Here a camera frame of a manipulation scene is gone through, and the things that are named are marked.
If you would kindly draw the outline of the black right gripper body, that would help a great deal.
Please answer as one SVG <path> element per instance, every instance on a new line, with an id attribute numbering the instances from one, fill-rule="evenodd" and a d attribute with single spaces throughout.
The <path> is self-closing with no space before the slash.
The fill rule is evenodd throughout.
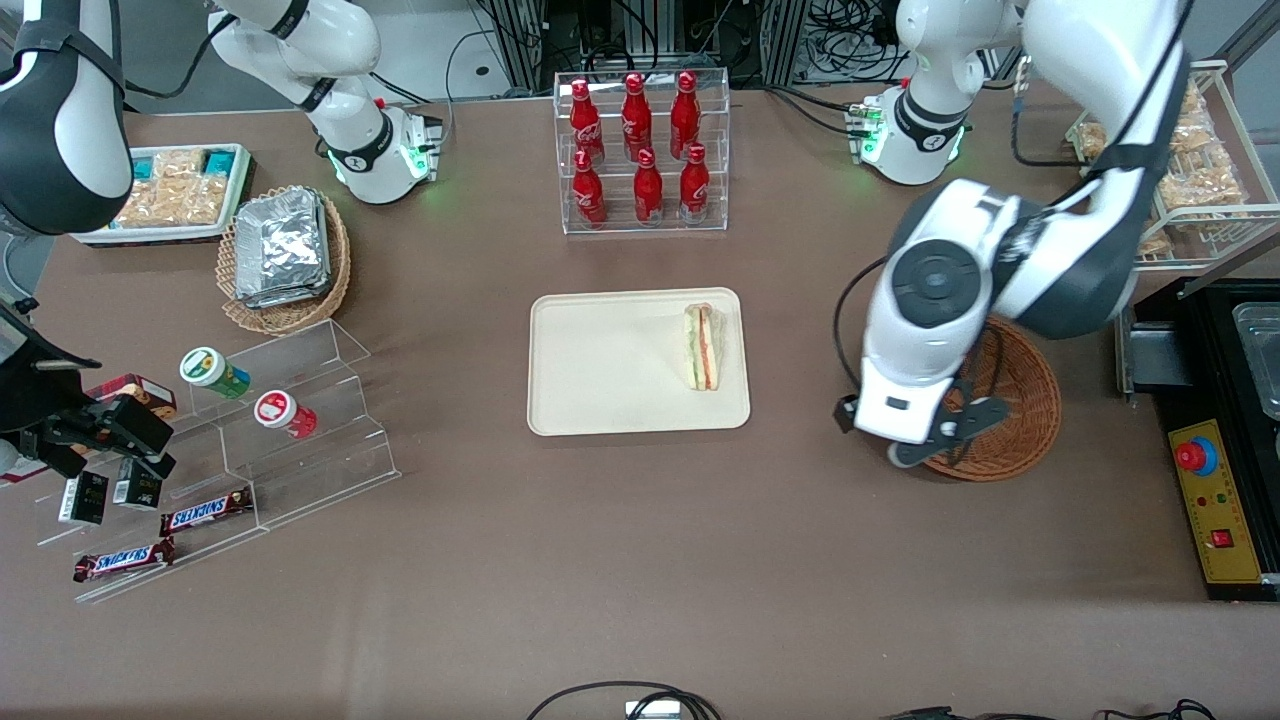
<path id="1" fill-rule="evenodd" d="M 41 336 L 24 340 L 3 359 L 3 441 L 18 457 L 42 462 L 42 442 L 54 442 L 51 429 L 70 418 L 72 430 L 86 430 L 84 409 L 93 401 L 84 395 L 81 372 L 100 366 Z"/>

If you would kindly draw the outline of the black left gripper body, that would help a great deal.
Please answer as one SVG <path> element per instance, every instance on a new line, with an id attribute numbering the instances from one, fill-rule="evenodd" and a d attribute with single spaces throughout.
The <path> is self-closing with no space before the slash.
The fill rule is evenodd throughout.
<path id="1" fill-rule="evenodd" d="M 947 451 L 945 438 L 945 423 L 952 420 L 965 420 L 965 406 L 975 398 L 973 383 L 952 383 L 950 391 L 943 397 L 934 414 L 932 427 L 925 438 L 925 447 L 931 451 Z"/>

